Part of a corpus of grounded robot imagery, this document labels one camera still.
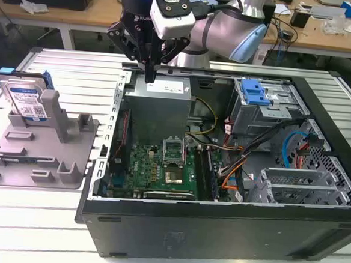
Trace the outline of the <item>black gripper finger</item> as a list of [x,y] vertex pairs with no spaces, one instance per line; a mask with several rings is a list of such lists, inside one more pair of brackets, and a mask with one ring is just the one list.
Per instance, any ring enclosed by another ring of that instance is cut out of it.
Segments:
[[182,52],[183,49],[188,46],[189,42],[190,40],[187,37],[163,40],[156,34],[154,35],[150,83],[154,83],[157,70],[161,64],[167,64],[173,60],[180,52]]
[[125,27],[123,22],[116,22],[108,29],[107,35],[131,61],[137,61],[145,72],[145,82],[151,83],[152,64],[151,47],[141,24]]

